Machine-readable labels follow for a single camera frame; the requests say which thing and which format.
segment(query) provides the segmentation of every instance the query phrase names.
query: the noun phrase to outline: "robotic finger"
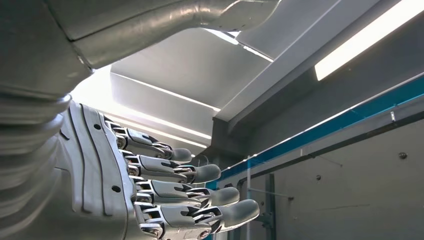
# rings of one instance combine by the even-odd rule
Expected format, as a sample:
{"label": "robotic finger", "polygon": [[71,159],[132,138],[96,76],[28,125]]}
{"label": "robotic finger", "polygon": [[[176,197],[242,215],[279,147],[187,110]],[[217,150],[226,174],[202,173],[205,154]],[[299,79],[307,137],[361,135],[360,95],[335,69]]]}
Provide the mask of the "robotic finger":
{"label": "robotic finger", "polygon": [[259,215],[259,205],[251,199],[232,206],[153,206],[134,203],[142,231],[157,239],[202,240],[209,234],[225,232],[250,222]]}
{"label": "robotic finger", "polygon": [[128,173],[132,176],[146,176],[149,179],[182,184],[202,184],[218,179],[220,168],[215,164],[205,166],[179,165],[174,161],[135,155],[121,150],[127,160]]}
{"label": "robotic finger", "polygon": [[106,119],[105,123],[116,134],[116,143],[121,150],[147,157],[167,159],[177,164],[189,163],[192,160],[192,153],[188,149],[172,148],[146,133],[121,127],[118,123],[109,119]]}
{"label": "robotic finger", "polygon": [[192,206],[208,208],[211,206],[230,206],[240,199],[239,191],[234,187],[220,190],[192,188],[189,185],[158,180],[146,180],[139,176],[130,176],[136,186],[136,202],[161,206]]}

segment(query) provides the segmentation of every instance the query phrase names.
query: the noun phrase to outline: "screw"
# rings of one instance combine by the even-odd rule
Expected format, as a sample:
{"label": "screw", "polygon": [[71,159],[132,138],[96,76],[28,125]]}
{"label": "screw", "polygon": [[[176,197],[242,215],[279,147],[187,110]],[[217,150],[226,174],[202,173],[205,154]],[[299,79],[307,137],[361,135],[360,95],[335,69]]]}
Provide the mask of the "screw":
{"label": "screw", "polygon": [[130,170],[128,170],[128,174],[130,176],[135,176],[137,174],[137,172],[135,170],[133,170],[133,169],[130,169]]}
{"label": "screw", "polygon": [[408,157],[408,154],[406,152],[399,152],[399,158],[404,160]]}
{"label": "screw", "polygon": [[197,239],[199,240],[205,239],[208,235],[209,235],[209,230],[203,231],[202,233],[200,233]]}
{"label": "screw", "polygon": [[140,202],[142,203],[150,203],[148,198],[143,197],[142,199],[140,199]]}
{"label": "screw", "polygon": [[159,230],[157,229],[152,229],[149,231],[149,233],[153,234],[156,238],[159,237]]}

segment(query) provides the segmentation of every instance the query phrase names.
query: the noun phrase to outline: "blue stripe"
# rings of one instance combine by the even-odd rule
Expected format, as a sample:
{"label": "blue stripe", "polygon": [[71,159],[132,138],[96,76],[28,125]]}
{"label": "blue stripe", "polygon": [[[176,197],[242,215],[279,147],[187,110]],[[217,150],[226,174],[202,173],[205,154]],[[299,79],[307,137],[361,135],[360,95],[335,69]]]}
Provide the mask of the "blue stripe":
{"label": "blue stripe", "polygon": [[246,162],[232,167],[222,172],[221,178],[217,181],[209,182],[206,187],[215,189],[218,181],[239,174],[249,168],[263,164],[276,157],[286,154],[294,149],[302,147],[310,142],[332,134],[340,129],[357,124],[369,117],[377,115],[394,108],[395,106],[409,102],[424,95],[424,77],[417,78],[400,87],[397,87],[373,100],[359,105],[309,131],[306,131],[292,139],[276,145],[256,157],[250,158]]}

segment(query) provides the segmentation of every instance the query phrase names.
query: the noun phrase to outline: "ceiling light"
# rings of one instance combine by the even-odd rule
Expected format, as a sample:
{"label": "ceiling light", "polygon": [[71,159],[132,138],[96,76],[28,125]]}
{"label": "ceiling light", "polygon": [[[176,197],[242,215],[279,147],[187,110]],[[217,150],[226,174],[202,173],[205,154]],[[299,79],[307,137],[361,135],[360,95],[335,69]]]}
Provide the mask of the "ceiling light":
{"label": "ceiling light", "polygon": [[186,132],[186,133],[189,133],[189,134],[193,134],[193,135],[205,138],[205,139],[212,139],[212,137],[207,135],[207,134],[204,134],[204,133],[201,133],[201,132],[198,132],[198,131],[177,125],[177,124],[169,122],[169,121],[162,120],[162,119],[154,117],[154,116],[147,115],[145,113],[142,113],[142,112],[136,111],[134,109],[128,108],[128,107],[121,105],[119,103],[115,103],[115,105],[116,105],[116,108],[119,109],[119,111],[122,112],[122,113],[135,115],[137,117],[147,119],[147,120],[153,121],[153,122],[158,123],[158,124],[166,125],[168,127],[178,129],[180,131],[183,131],[183,132]]}
{"label": "ceiling light", "polygon": [[424,10],[424,0],[402,0],[315,65],[322,80]]}
{"label": "ceiling light", "polygon": [[175,92],[168,91],[168,90],[165,90],[165,89],[163,89],[163,88],[160,88],[160,87],[157,87],[157,86],[153,86],[153,85],[151,85],[151,84],[148,84],[148,83],[145,83],[145,82],[142,82],[142,81],[139,81],[139,80],[135,80],[135,79],[132,79],[132,78],[129,78],[129,77],[127,77],[127,76],[123,76],[123,75],[120,75],[120,74],[117,74],[117,73],[114,73],[114,72],[111,72],[111,74],[116,75],[116,76],[120,76],[120,77],[122,77],[122,78],[124,78],[124,79],[131,80],[131,81],[136,82],[136,83],[138,83],[138,84],[141,84],[141,85],[147,86],[147,87],[149,87],[149,88],[152,88],[152,89],[155,89],[155,90],[161,91],[161,92],[163,92],[163,93],[166,93],[166,94],[169,94],[169,95],[175,96],[175,97],[177,97],[177,98],[184,99],[184,100],[187,100],[187,101],[189,101],[189,102],[192,102],[192,103],[195,103],[195,104],[199,104],[199,105],[205,106],[205,107],[207,107],[207,108],[211,108],[211,109],[213,109],[213,110],[214,110],[214,111],[216,111],[216,112],[221,111],[221,109],[219,109],[219,108],[217,108],[217,107],[214,107],[214,106],[208,105],[208,104],[203,103],[203,102],[200,102],[200,101],[196,101],[196,100],[194,100],[194,99],[191,99],[191,98],[189,98],[189,97],[186,97],[186,96],[183,96],[183,95],[177,94],[177,93],[175,93]]}
{"label": "ceiling light", "polygon": [[246,51],[249,51],[249,52],[253,53],[254,55],[257,55],[257,56],[259,56],[259,57],[261,57],[261,58],[263,58],[263,59],[265,59],[265,60],[267,60],[267,61],[269,61],[271,63],[274,62],[274,60],[272,58],[270,58],[269,56],[266,56],[265,54],[260,53],[260,52],[256,51],[255,49],[253,49],[251,47],[248,47],[248,46],[245,46],[244,45],[243,46],[243,49],[246,50]]}
{"label": "ceiling light", "polygon": [[132,122],[132,121],[127,121],[127,120],[124,120],[122,118],[118,118],[118,117],[114,117],[114,116],[110,116],[110,115],[108,115],[107,117],[109,119],[115,121],[115,122],[118,122],[118,123],[121,123],[121,124],[124,124],[124,125],[128,125],[128,126],[133,127],[133,128],[149,131],[151,133],[161,135],[161,136],[164,136],[164,137],[168,137],[170,139],[174,139],[174,140],[186,143],[186,144],[191,144],[191,145],[203,148],[203,149],[207,148],[206,145],[203,145],[203,144],[200,144],[200,143],[197,143],[197,142],[194,142],[194,141],[190,141],[190,140],[184,139],[182,137],[175,136],[175,135],[163,132],[163,131],[159,131],[159,130],[156,130],[156,129],[153,129],[153,128],[150,128],[150,127],[147,127],[147,126],[143,126],[143,125],[140,125],[140,124]]}
{"label": "ceiling light", "polygon": [[227,41],[229,43],[232,43],[234,45],[238,45],[239,44],[239,41],[235,40],[234,38],[228,36],[227,34],[221,32],[221,31],[207,29],[207,28],[204,28],[204,29],[206,31],[208,31],[209,33],[211,33],[211,34],[217,36],[218,38],[221,38],[221,39],[223,39],[223,40],[225,40],[225,41]]}

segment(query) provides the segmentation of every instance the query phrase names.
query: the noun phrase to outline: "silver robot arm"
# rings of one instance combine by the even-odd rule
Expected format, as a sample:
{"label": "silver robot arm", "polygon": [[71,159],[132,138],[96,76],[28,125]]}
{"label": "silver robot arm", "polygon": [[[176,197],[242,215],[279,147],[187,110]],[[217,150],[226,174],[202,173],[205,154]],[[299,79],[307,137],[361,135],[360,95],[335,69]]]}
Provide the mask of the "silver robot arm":
{"label": "silver robot arm", "polygon": [[[153,152],[163,155],[134,152],[139,161],[130,164],[104,116],[68,93],[92,69],[181,30],[257,26],[278,2],[0,1],[0,239],[202,239],[254,218],[255,202],[230,205],[234,193],[178,183],[218,176],[214,167],[184,165],[183,151],[167,155],[167,146],[153,141]],[[152,161],[168,162],[156,168]],[[177,192],[185,201],[155,188],[161,184],[151,179],[163,173],[182,186]],[[241,204],[251,211],[239,211]]]}

